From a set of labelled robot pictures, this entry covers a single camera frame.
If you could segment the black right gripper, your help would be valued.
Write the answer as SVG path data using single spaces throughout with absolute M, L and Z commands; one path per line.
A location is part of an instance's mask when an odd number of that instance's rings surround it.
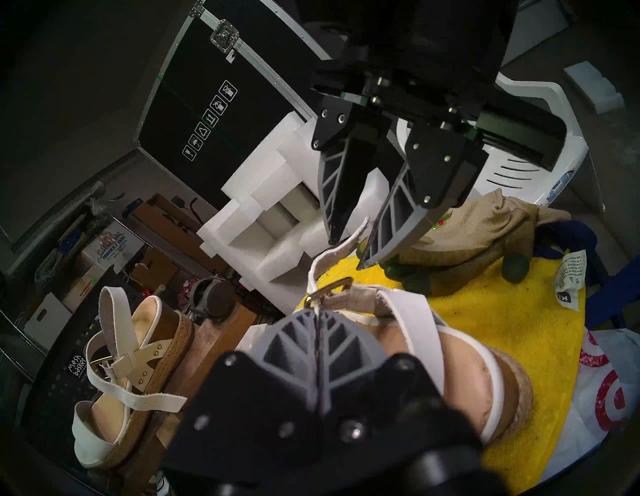
M 371 171 L 393 184 L 359 270 L 412 247 L 464 201 L 488 157 L 474 140 L 553 169 L 565 122 L 495 88 L 519 3 L 310 2 L 310 25 L 346 37 L 341 55 L 319 62 L 311 78 L 326 96 L 311 144 L 321 153 L 317 185 L 329 245 L 343 238 Z M 391 115 L 413 122 L 401 171 L 397 139 L 388 137 L 397 123 Z M 478 132 L 470 140 L 471 122 Z

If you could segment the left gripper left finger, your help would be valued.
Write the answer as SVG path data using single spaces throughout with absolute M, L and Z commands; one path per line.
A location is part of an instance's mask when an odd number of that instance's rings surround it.
M 164 455 L 175 495 L 247 495 L 316 457 L 316 345 L 306 309 L 220 354 Z

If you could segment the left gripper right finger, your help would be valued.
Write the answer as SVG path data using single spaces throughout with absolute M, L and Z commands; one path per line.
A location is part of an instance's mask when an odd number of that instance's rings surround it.
M 360 317 L 322 312 L 321 495 L 480 495 L 480 435 L 445 399 L 440 331 L 428 357 L 387 351 Z

